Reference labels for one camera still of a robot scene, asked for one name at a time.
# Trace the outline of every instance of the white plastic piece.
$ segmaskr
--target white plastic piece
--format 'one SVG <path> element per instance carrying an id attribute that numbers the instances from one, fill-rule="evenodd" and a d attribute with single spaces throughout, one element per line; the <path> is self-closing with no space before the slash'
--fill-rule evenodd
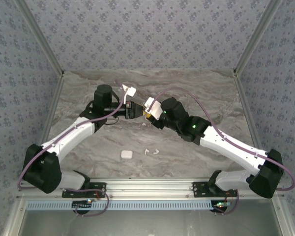
<path id="1" fill-rule="evenodd" d="M 53 138 L 50 141 L 47 141 L 46 143 L 42 144 L 43 148 L 49 146 L 52 144 L 52 147 L 48 149 L 48 152 L 52 153 L 55 152 L 59 163 L 64 159 L 64 157 L 82 140 L 87 138 L 88 136 L 91 136 L 94 131 L 95 127 L 94 124 L 89 122 L 82 126 L 77 127 L 76 125 L 89 120 L 85 117 L 79 117 L 76 119 L 76 121 L 68 127 L 66 130 L 64 130 L 62 133 L 60 133 L 57 137 Z M 53 144 L 54 140 L 56 140 L 60 135 L 62 135 L 64 132 L 66 132 L 68 129 L 76 127 L 74 130 L 72 130 L 68 135 L 66 135 L 63 139 L 61 139 L 58 143 Z"/>
<path id="2" fill-rule="evenodd" d="M 126 104 L 127 96 L 133 97 L 137 89 L 134 87 L 129 88 L 126 85 L 122 85 L 122 87 L 123 87 L 123 90 L 125 91 L 123 103 Z"/>
<path id="3" fill-rule="evenodd" d="M 153 101 L 154 101 L 154 98 L 149 97 L 148 100 L 145 102 L 144 104 L 145 112 L 148 114 L 151 114 L 155 119 L 159 120 L 159 117 L 163 113 L 160 102 L 156 101 L 153 104 L 153 107 L 151 108 L 151 110 L 148 112 L 148 109 L 150 108 Z"/>
<path id="4" fill-rule="evenodd" d="M 224 137 L 233 143 L 253 152 L 258 152 L 260 155 L 267 156 L 266 151 L 257 149 L 255 147 L 249 146 L 242 143 L 241 141 L 232 138 L 222 132 Z M 206 148 L 217 151 L 218 153 L 226 156 L 227 158 L 233 160 L 234 162 L 241 165 L 250 174 L 256 175 L 259 172 L 259 165 L 263 165 L 265 160 L 260 157 L 255 157 L 255 155 L 248 154 L 222 139 L 219 134 L 215 131 L 212 126 L 209 126 L 205 132 L 204 137 L 200 139 L 200 145 Z"/>
<path id="5" fill-rule="evenodd" d="M 133 151 L 123 150 L 121 151 L 120 156 L 122 159 L 131 159 L 133 156 Z"/>
<path id="6" fill-rule="evenodd" d="M 250 173 L 246 170 L 222 171 L 216 177 L 215 184 L 224 191 L 228 191 L 229 189 L 249 190 L 249 184 L 246 181 L 249 176 Z"/>
<path id="7" fill-rule="evenodd" d="M 78 190 L 82 187 L 85 178 L 74 171 L 61 171 L 61 181 L 57 188 L 72 188 Z"/>

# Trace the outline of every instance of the white small object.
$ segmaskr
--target white small object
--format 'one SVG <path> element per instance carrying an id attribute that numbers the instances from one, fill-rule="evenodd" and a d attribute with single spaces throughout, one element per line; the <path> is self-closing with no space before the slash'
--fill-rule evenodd
<path id="1" fill-rule="evenodd" d="M 154 101 L 154 98 L 149 97 L 148 100 L 145 102 L 145 104 L 144 104 L 144 106 L 146 108 L 145 112 L 148 113 L 148 114 L 151 114 L 155 119 L 159 120 L 159 117 L 163 113 L 160 102 L 156 101 L 153 104 L 153 107 L 151 108 L 151 110 L 148 112 L 148 109 L 151 106 L 153 101 Z"/>
<path id="2" fill-rule="evenodd" d="M 137 89 L 134 88 L 134 87 L 128 87 L 126 85 L 122 85 L 123 87 L 123 90 L 125 91 L 124 93 L 124 100 L 123 100 L 123 103 L 126 104 L 126 100 L 127 100 L 127 96 L 130 96 L 130 97 L 133 97 L 134 94 L 136 93 Z"/>
<path id="3" fill-rule="evenodd" d="M 133 156 L 133 151 L 123 150 L 121 151 L 120 156 L 122 159 L 131 159 Z"/>

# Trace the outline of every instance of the patterned wallpaper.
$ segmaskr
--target patterned wallpaper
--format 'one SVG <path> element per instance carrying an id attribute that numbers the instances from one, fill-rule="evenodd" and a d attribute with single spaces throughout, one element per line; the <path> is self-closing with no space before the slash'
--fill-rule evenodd
<path id="1" fill-rule="evenodd" d="M 25 150 L 41 136 L 57 81 L 13 0 L 0 0 L 0 234 Z"/>
<path id="2" fill-rule="evenodd" d="M 263 147 L 295 174 L 295 0 L 283 0 L 240 77 Z M 295 189 L 287 199 L 295 217 Z"/>
<path id="3" fill-rule="evenodd" d="M 64 70 L 234 68 L 268 0 L 27 0 Z"/>

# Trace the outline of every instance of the wall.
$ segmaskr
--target wall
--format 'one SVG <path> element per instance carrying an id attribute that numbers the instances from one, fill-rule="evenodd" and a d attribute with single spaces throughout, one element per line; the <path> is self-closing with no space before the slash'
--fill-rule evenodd
<path id="1" fill-rule="evenodd" d="M 295 0 L 283 0 L 240 77 L 263 148 L 295 174 Z M 295 189 L 287 200 L 295 217 Z"/>
<path id="2" fill-rule="evenodd" d="M 13 0 L 0 0 L 0 234 L 25 150 L 42 133 L 57 81 Z"/>
<path id="3" fill-rule="evenodd" d="M 234 68 L 268 0 L 27 0 L 64 70 Z"/>

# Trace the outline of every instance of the enclosure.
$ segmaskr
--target enclosure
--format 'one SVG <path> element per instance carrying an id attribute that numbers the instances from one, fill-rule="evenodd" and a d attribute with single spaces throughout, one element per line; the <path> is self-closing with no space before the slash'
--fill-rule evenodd
<path id="1" fill-rule="evenodd" d="M 271 200 L 239 189 L 238 209 L 214 216 L 190 186 L 243 168 L 144 116 L 103 126 L 60 166 L 107 183 L 112 204 L 158 207 L 80 219 L 60 207 L 72 202 L 60 190 L 18 191 L 27 148 L 70 126 L 99 85 L 121 96 L 116 79 L 137 89 L 138 104 L 188 90 L 219 129 L 278 150 L 295 175 L 295 0 L 0 1 L 0 235 L 295 235 L 295 189 Z M 206 118 L 182 91 L 160 101 L 172 96 Z M 280 186 L 290 183 L 283 175 Z M 174 201 L 187 205 L 162 205 Z"/>

